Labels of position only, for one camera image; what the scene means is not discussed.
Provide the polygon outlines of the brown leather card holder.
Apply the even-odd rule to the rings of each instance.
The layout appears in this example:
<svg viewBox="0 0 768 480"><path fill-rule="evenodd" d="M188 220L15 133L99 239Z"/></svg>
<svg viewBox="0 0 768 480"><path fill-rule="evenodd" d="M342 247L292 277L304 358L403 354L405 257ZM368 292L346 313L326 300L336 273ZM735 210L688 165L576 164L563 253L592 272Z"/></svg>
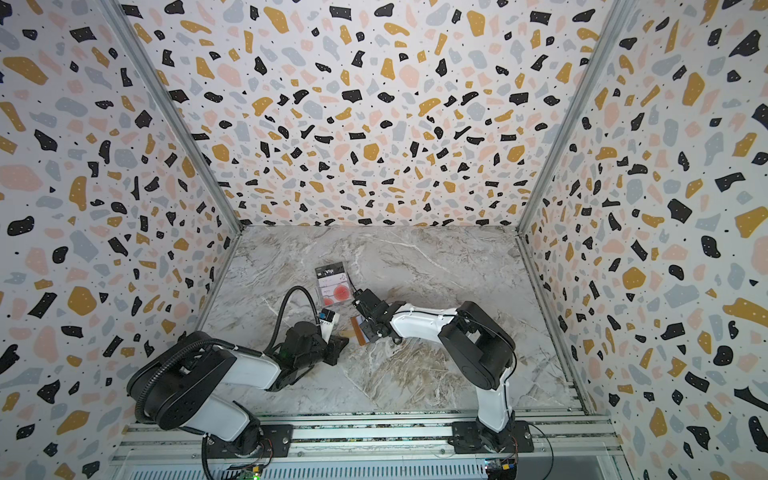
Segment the brown leather card holder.
<svg viewBox="0 0 768 480"><path fill-rule="evenodd" d="M351 318L352 329L355 334L355 338L357 339L357 342L360 346L364 346L369 343L369 339L362 329L363 322L364 322L364 318L360 315L357 315Z"/></svg>

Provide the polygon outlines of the black VIP card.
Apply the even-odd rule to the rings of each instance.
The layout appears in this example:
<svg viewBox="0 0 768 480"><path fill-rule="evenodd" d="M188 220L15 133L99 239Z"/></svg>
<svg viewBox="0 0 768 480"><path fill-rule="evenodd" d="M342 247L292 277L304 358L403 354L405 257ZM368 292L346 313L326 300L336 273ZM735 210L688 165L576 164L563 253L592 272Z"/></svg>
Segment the black VIP card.
<svg viewBox="0 0 768 480"><path fill-rule="evenodd" d="M347 273L343 262L336 262L317 267L315 274L318 280L327 279L331 283L346 282Z"/></svg>

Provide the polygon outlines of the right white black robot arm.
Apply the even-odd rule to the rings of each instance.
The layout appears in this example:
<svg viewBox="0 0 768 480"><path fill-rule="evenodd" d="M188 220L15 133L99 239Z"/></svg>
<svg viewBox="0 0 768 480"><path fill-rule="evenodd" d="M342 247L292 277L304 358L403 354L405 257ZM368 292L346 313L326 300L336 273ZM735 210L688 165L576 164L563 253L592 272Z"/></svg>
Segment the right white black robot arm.
<svg viewBox="0 0 768 480"><path fill-rule="evenodd" d="M518 365L512 338L476 303L452 309L421 308L404 301L391 304L369 289L357 289L353 304L367 340L390 338L400 344L416 338L439 343L462 375L474 385L478 399L476 420L452 426L456 450L509 451L514 445L514 410L507 385Z"/></svg>

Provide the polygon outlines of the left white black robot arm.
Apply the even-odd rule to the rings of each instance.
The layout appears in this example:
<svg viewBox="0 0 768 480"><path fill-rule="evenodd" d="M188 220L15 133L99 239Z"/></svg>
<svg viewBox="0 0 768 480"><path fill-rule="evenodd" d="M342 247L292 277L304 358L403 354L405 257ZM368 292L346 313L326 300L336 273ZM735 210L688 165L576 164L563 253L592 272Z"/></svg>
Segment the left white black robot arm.
<svg viewBox="0 0 768 480"><path fill-rule="evenodd" d="M289 328L285 340L267 352L196 331L138 370L127 393L138 422L203 436L208 458L284 458L293 426L266 425L216 389L233 384L279 392L318 364L336 365L348 343L306 321Z"/></svg>

